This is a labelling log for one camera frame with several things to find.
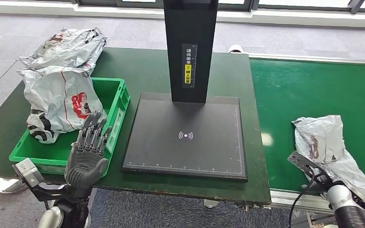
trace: plastic bag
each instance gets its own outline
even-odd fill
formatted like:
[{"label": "plastic bag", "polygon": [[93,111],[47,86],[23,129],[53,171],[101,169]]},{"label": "plastic bag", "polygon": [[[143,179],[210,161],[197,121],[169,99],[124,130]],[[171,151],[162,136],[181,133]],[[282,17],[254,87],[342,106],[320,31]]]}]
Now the plastic bag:
[{"label": "plastic bag", "polygon": [[19,71],[25,84],[24,96],[31,104],[27,118],[31,136],[40,143],[54,143],[60,133],[82,128],[90,113],[103,106],[90,82],[89,69],[49,66]]},{"label": "plastic bag", "polygon": [[341,116],[301,117],[292,123],[296,127],[297,151],[325,170],[333,181],[342,181],[365,201],[365,175],[345,149]]},{"label": "plastic bag", "polygon": [[64,28],[45,41],[32,55],[19,59],[26,67],[34,69],[48,66],[81,67],[89,60],[93,63],[97,61],[106,39],[98,28]]},{"label": "plastic bag", "polygon": [[40,143],[54,143],[61,133],[79,130],[90,113],[106,113],[90,78],[106,36],[95,29],[63,29],[34,54],[19,57],[18,73],[31,104],[27,125]]}]

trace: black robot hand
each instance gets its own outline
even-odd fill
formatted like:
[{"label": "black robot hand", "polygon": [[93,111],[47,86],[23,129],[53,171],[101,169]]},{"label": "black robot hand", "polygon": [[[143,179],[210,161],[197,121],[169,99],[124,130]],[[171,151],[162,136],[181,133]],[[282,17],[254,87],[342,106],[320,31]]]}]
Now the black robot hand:
[{"label": "black robot hand", "polygon": [[76,189],[88,189],[103,175],[108,159],[104,158],[104,148],[111,132],[108,127],[101,136],[106,119],[98,121],[101,113],[91,114],[79,131],[73,143],[65,170],[65,180]]}]

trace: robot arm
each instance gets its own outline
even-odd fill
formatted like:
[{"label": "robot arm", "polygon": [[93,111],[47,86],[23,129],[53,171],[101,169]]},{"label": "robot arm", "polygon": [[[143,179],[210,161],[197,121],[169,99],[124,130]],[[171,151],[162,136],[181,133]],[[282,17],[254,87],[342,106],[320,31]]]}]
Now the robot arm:
[{"label": "robot arm", "polygon": [[[321,223],[325,225],[336,223],[339,228],[365,228],[365,202],[360,197],[349,190],[341,181],[332,182],[322,168],[297,151],[294,151],[288,160],[311,177],[312,182],[315,181],[327,192],[329,207],[335,215],[312,216],[307,214],[306,219],[298,219],[291,223],[293,228],[314,228]],[[311,175],[310,173],[314,174],[313,170],[319,170],[319,174]]]},{"label": "robot arm", "polygon": [[[108,160],[104,158],[104,148],[111,131],[109,127],[102,134],[106,119],[99,122],[100,116],[100,113],[91,114],[79,131],[67,161],[67,184],[60,189],[39,186],[44,178],[30,159],[12,166],[34,196],[45,203],[47,211],[38,228],[90,227],[87,205],[93,184],[100,179],[108,164]],[[52,207],[48,206],[49,200],[54,200]]]}]

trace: wireless charging symbol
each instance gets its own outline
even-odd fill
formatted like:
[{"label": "wireless charging symbol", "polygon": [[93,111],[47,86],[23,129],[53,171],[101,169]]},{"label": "wireless charging symbol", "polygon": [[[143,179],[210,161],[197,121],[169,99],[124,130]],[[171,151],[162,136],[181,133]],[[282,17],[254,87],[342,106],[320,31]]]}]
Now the wireless charging symbol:
[{"label": "wireless charging symbol", "polygon": [[178,133],[178,138],[179,139],[187,138],[189,140],[192,140],[194,138],[194,134],[192,132],[189,132],[188,134],[185,134],[183,132],[179,132]]}]

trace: black pole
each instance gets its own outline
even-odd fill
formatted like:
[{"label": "black pole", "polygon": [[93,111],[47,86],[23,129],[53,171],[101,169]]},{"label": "black pole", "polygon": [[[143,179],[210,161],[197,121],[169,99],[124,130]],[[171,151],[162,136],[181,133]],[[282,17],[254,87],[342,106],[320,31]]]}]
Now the black pole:
[{"label": "black pole", "polygon": [[163,0],[173,102],[205,103],[218,0]]}]

